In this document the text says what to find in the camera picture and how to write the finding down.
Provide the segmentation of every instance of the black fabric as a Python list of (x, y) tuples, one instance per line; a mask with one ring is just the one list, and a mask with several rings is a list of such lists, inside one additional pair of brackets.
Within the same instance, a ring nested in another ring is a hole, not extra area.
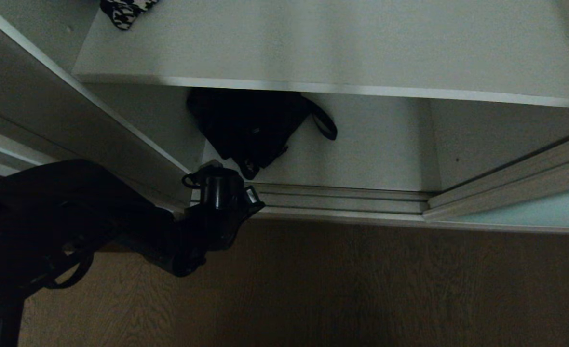
[(117, 29), (128, 30), (141, 13), (147, 12), (159, 0), (101, 0), (100, 8)]
[(249, 180), (286, 152), (309, 114), (326, 138), (338, 134), (321, 107), (297, 92), (193, 88), (186, 105), (223, 160), (233, 158)]

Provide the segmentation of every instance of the wooden floor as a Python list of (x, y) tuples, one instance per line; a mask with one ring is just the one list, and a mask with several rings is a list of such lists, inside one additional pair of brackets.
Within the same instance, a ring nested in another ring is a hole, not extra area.
[(20, 345), (569, 346), (569, 235), (251, 220), (185, 279), (98, 254)]

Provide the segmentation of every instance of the bag strap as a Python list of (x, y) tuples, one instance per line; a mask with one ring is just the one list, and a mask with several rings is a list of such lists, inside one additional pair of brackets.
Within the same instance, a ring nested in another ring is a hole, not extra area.
[(328, 114), (313, 101), (306, 99), (308, 108), (311, 111), (312, 119), (315, 121), (317, 128), (326, 138), (334, 141), (338, 135), (338, 129), (334, 122), (329, 118)]

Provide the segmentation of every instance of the patterned cloth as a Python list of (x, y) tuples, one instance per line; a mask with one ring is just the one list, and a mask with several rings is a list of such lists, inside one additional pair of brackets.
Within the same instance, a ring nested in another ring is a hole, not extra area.
[(100, 8), (108, 15), (113, 25), (128, 30), (139, 14), (147, 12), (159, 0), (101, 0)]

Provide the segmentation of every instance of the black handbag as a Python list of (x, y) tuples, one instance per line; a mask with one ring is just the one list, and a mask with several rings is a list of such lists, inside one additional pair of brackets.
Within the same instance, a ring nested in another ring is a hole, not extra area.
[(286, 152), (309, 114), (326, 138), (338, 134), (321, 107), (297, 92), (192, 88), (186, 106), (223, 160), (232, 158), (248, 180)]

